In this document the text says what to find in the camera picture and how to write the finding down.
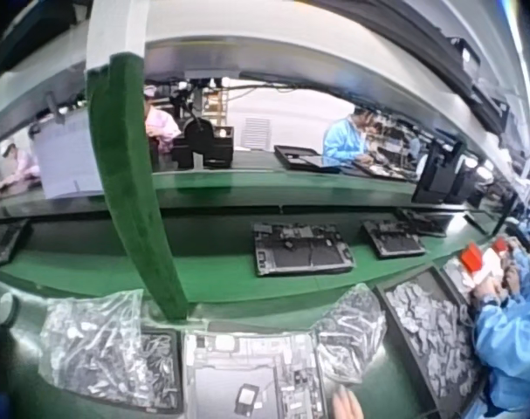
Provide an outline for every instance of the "plastic bag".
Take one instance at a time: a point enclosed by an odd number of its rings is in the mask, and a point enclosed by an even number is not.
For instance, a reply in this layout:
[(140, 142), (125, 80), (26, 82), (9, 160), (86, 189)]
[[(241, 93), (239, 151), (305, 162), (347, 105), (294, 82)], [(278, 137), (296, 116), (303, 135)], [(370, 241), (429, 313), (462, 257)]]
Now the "plastic bag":
[(52, 299), (40, 334), (39, 374), (80, 395), (150, 407), (141, 342), (142, 290), (100, 299)]
[(324, 374), (335, 381), (359, 383), (387, 331), (385, 312), (364, 284), (339, 299), (313, 329)]

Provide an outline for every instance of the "red object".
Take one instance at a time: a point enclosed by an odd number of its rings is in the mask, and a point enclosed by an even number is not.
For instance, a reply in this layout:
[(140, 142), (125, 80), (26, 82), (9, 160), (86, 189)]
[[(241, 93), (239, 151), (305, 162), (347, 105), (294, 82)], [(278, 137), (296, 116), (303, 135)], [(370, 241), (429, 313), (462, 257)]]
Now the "red object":
[(469, 273), (482, 269), (482, 252), (474, 243), (470, 243), (461, 253), (460, 260)]
[(502, 251), (507, 250), (507, 242), (503, 237), (498, 237), (498, 239), (493, 243), (492, 249), (496, 253), (501, 253)]

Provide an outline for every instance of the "blue cleanroom suit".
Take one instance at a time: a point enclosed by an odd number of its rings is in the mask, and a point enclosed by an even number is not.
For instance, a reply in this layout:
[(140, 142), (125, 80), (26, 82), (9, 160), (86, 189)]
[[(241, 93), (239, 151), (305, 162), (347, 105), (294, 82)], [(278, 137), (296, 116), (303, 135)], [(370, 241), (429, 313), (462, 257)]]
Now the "blue cleanroom suit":
[(365, 135), (349, 118), (335, 122), (325, 133), (323, 155), (340, 161), (352, 161), (368, 152)]
[(485, 299), (476, 321), (476, 352), (492, 368), (490, 400), (477, 401), (468, 419), (488, 410), (494, 415), (487, 417), (530, 417), (530, 256), (520, 249), (513, 256), (520, 270), (520, 295), (503, 307)]

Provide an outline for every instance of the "pink uniform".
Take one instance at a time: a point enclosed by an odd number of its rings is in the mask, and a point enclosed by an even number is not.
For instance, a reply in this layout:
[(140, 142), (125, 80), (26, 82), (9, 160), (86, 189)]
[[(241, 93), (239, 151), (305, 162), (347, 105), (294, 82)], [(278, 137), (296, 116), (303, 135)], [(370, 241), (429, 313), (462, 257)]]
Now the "pink uniform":
[(147, 131), (151, 127), (163, 131), (163, 135), (157, 137), (159, 142), (158, 151), (160, 153), (169, 153), (173, 147), (174, 138), (181, 133), (173, 117), (169, 113), (151, 106), (144, 123)]
[(14, 172), (17, 179), (29, 176), (39, 177), (39, 165), (30, 153), (24, 150), (17, 150), (17, 169)]

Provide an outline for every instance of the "white cap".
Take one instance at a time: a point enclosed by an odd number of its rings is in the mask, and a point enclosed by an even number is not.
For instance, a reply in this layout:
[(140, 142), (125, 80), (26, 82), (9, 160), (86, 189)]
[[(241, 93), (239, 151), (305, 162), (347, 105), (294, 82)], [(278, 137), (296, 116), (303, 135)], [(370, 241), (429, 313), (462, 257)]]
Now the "white cap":
[(154, 98), (154, 96), (156, 95), (156, 86), (144, 86), (144, 95), (149, 98)]
[(7, 153), (9, 152), (10, 146), (14, 146), (14, 141), (11, 138), (1, 142), (1, 156), (2, 157), (6, 157)]

